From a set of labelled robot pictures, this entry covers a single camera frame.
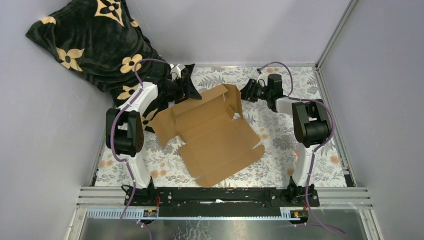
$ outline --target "floral tablecloth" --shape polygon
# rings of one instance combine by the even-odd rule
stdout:
[[[283,77],[283,89],[290,89],[288,72],[282,67],[268,67],[267,73]],[[294,79],[293,97],[320,98],[311,67],[290,67]],[[197,67],[191,75],[198,91],[204,92],[221,83],[244,87],[249,78],[256,79],[255,67]],[[228,177],[215,187],[286,187],[297,161],[293,119],[284,113],[272,112],[264,100],[242,101],[243,115],[265,146],[265,154],[257,162]],[[184,142],[175,137],[165,148],[156,135],[144,132],[144,164],[156,187],[199,187],[191,177],[178,154]],[[334,142],[323,146],[317,153],[315,185],[318,187],[345,187],[342,166]],[[115,161],[110,149],[104,147],[95,186],[121,186],[131,182],[124,164]]]

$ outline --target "gray wall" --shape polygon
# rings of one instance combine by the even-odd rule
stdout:
[[[360,1],[322,68],[385,239],[423,239],[424,1]]]
[[[315,63],[349,0],[127,0],[169,62]]]
[[[67,0],[2,1],[0,239],[60,240],[112,100],[25,37]]]

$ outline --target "unfolded cardboard box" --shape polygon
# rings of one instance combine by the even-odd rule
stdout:
[[[264,145],[243,118],[241,93],[235,85],[221,84],[159,112],[151,125],[160,143],[180,136],[178,149],[196,183],[212,187],[259,160]],[[235,113],[241,117],[234,119]]]

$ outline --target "brown cardboard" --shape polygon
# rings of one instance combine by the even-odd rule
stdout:
[[[265,147],[243,118],[241,93],[221,84],[159,112],[151,126],[163,147],[173,137],[186,143],[178,149],[196,183],[212,187],[258,161]],[[241,117],[233,120],[234,114]]]

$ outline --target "black pillow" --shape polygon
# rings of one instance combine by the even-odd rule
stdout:
[[[112,94],[117,106],[138,84],[134,64],[141,59],[162,60],[130,17],[125,0],[72,0],[35,22],[26,37],[49,51],[65,68]],[[155,65],[155,69],[158,65],[162,68],[156,74],[169,73],[167,64],[151,61],[139,64],[137,72],[143,79],[151,75]]]

